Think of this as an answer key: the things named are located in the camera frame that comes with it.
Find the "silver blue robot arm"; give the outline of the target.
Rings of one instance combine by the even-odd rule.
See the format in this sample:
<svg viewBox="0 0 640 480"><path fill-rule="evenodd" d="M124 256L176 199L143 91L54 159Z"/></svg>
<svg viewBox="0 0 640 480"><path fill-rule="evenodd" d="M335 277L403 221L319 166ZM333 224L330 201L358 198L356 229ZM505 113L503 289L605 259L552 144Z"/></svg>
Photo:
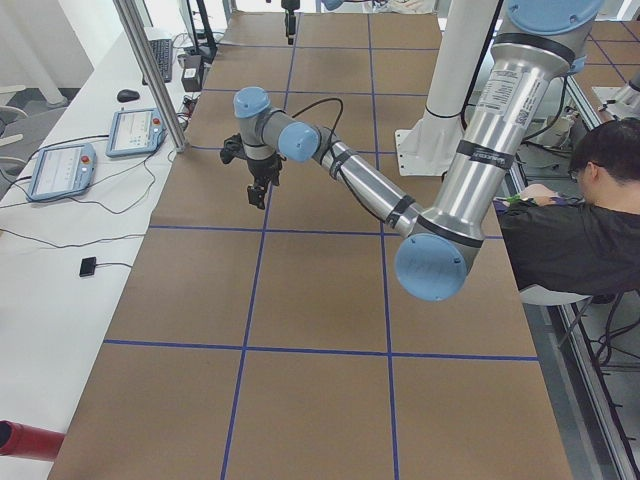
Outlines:
<svg viewBox="0 0 640 480"><path fill-rule="evenodd" d="M238 156L253 175L260 205L282 159L313 160L364 207L401 234L399 283L411 295L442 301L464 285L483 245L481 225L550 83L578 72L598 1L454 1L423 117L396 132L399 172L442 175L421 207L342 142L332 129L274 108L268 93L234 97Z"/></svg>

